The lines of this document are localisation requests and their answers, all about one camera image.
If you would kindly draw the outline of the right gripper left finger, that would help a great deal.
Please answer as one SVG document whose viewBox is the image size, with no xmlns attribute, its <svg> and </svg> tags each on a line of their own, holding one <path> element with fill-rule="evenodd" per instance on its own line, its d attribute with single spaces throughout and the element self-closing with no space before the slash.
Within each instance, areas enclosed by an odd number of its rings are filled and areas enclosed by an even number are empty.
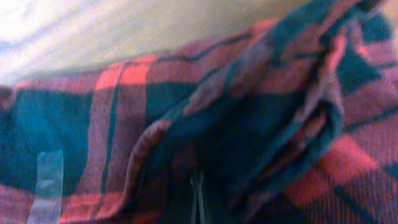
<svg viewBox="0 0 398 224">
<path fill-rule="evenodd" d="M 197 222 L 197 206 L 198 206 L 198 177 L 197 177 L 196 171 L 191 176 L 190 184 L 192 186 L 192 191 L 193 191 L 190 224 L 196 224 L 196 222 Z"/>
</svg>

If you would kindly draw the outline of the red plaid flannel shirt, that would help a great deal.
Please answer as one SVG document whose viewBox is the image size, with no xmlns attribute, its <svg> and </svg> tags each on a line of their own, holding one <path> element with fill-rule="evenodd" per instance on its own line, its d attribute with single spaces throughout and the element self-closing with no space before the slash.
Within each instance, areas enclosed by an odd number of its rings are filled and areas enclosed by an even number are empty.
<svg viewBox="0 0 398 224">
<path fill-rule="evenodd" d="M 380 1 L 1 88 L 2 223 L 396 223 Z"/>
</svg>

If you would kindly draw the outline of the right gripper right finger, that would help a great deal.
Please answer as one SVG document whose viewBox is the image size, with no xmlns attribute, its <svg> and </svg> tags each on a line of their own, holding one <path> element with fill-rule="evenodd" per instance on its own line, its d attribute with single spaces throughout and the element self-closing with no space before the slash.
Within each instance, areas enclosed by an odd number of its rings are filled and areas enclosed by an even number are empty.
<svg viewBox="0 0 398 224">
<path fill-rule="evenodd" d="M 203 196 L 203 171 L 200 171 L 198 176 L 198 206 L 199 206 L 199 216 L 200 223 L 206 224 L 206 215 L 204 207 L 204 196 Z"/>
</svg>

